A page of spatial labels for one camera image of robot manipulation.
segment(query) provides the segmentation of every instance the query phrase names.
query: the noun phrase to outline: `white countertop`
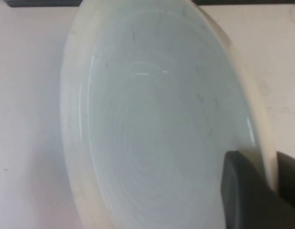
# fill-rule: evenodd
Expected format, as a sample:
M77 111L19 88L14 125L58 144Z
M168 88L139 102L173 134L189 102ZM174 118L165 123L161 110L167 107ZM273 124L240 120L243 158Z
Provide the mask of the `white countertop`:
M252 67L277 150L295 157L295 6L204 9ZM76 11L0 1L0 229L82 228L59 121L63 47Z

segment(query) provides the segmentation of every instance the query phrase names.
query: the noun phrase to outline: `white bowl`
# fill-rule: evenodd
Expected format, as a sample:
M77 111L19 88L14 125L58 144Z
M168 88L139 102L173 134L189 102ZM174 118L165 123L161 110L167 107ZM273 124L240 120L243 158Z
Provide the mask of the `white bowl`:
M225 228L225 152L276 187L250 74L188 0L84 0L62 69L65 158L87 229Z

